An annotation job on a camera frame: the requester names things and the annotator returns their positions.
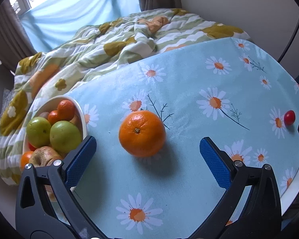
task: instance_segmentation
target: blue curtain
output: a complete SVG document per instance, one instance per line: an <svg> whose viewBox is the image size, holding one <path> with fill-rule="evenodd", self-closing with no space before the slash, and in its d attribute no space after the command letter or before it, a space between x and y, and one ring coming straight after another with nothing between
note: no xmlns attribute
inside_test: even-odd
<svg viewBox="0 0 299 239"><path fill-rule="evenodd" d="M98 25L137 12L138 0L47 0L19 18L34 48L49 52L85 25Z"/></svg>

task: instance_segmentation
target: green apple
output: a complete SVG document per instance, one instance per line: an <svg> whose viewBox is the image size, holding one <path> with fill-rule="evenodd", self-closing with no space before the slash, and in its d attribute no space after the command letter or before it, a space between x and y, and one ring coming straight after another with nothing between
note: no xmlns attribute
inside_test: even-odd
<svg viewBox="0 0 299 239"><path fill-rule="evenodd" d="M43 117L31 119L27 125L28 140L35 148L48 146L50 144L51 124Z"/></svg>
<svg viewBox="0 0 299 239"><path fill-rule="evenodd" d="M50 131L52 147L63 157L71 150L76 149L82 142L81 134L77 126L69 121L58 121Z"/></svg>

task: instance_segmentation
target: mandarin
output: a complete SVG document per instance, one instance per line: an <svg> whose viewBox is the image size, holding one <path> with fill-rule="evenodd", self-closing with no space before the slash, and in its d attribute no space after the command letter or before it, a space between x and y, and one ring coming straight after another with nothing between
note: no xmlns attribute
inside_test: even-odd
<svg viewBox="0 0 299 239"><path fill-rule="evenodd" d="M123 120L119 130L122 147L136 157L155 155L163 147L165 138L162 120L150 111L132 112Z"/></svg>
<svg viewBox="0 0 299 239"><path fill-rule="evenodd" d="M73 119L75 113L75 106L69 100L63 100L58 105L58 117L60 120L70 121Z"/></svg>
<svg viewBox="0 0 299 239"><path fill-rule="evenodd" d="M51 126L60 121L58 111L51 111L48 115L48 121L50 122Z"/></svg>
<svg viewBox="0 0 299 239"><path fill-rule="evenodd" d="M29 160L33 154L33 151L27 151L21 156L20 169L23 171L25 165L29 163Z"/></svg>

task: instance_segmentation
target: blue gripper pad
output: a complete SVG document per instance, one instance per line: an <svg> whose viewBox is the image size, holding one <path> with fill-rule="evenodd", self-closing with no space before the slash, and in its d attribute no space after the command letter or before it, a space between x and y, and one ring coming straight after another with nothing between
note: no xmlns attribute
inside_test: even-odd
<svg viewBox="0 0 299 239"><path fill-rule="evenodd" d="M75 187L80 181L86 167L88 166L90 160L96 151L96 139L94 137L89 137L89 139L82 146L81 150L72 161L72 163L65 170L66 180L65 186L67 189Z"/></svg>
<svg viewBox="0 0 299 239"><path fill-rule="evenodd" d="M218 185L227 190L231 185L231 172L206 138L201 140L199 151Z"/></svg>

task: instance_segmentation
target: blue object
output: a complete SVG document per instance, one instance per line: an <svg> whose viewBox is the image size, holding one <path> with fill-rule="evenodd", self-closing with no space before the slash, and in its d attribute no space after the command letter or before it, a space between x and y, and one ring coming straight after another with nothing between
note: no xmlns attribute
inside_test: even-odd
<svg viewBox="0 0 299 239"><path fill-rule="evenodd" d="M199 143L199 151L218 185L227 190L231 185L230 170L205 138Z"/></svg>
<svg viewBox="0 0 299 239"><path fill-rule="evenodd" d="M66 170L65 186L70 189L75 187L81 179L86 167L96 151L96 139L90 137L85 145L80 150L78 156L71 163L69 168Z"/></svg>
<svg viewBox="0 0 299 239"><path fill-rule="evenodd" d="M138 0L47 0L19 18L34 48L49 52L83 26L140 11Z"/></svg>

